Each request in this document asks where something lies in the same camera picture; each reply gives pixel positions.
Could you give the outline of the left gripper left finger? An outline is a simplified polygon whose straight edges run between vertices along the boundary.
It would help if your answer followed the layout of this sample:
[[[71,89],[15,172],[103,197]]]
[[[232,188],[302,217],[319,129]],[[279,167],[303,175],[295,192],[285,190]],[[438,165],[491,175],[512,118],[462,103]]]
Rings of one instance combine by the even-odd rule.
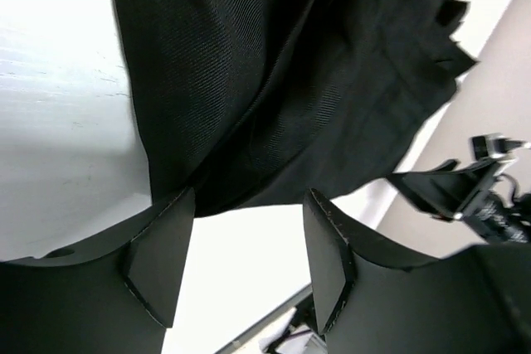
[[[2,352],[161,352],[194,213],[187,188],[40,259],[2,263]]]

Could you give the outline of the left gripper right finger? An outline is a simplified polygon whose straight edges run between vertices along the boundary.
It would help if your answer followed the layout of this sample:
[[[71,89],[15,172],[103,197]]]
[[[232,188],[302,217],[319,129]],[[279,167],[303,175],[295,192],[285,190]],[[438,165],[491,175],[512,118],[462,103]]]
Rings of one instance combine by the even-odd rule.
[[[472,245],[437,259],[316,190],[303,213],[316,327],[329,352],[529,352],[528,245]]]

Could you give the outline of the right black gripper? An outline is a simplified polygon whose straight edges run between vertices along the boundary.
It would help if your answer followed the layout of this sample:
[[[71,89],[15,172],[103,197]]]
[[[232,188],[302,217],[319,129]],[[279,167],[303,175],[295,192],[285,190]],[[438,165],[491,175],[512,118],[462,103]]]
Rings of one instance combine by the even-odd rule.
[[[505,170],[517,161],[514,153],[530,142],[500,133],[470,139],[475,162],[458,168],[449,159],[428,171],[394,172],[387,180],[417,211],[443,221],[461,221],[487,243],[530,242],[530,195]],[[492,190],[501,180],[511,183],[510,205]]]

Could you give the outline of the black skirt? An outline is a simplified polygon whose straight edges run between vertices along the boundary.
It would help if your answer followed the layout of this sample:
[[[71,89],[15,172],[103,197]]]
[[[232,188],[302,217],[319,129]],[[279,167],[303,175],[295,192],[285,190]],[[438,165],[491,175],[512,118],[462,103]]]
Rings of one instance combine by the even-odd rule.
[[[461,0],[114,0],[150,194],[196,214],[393,172],[474,60]]]

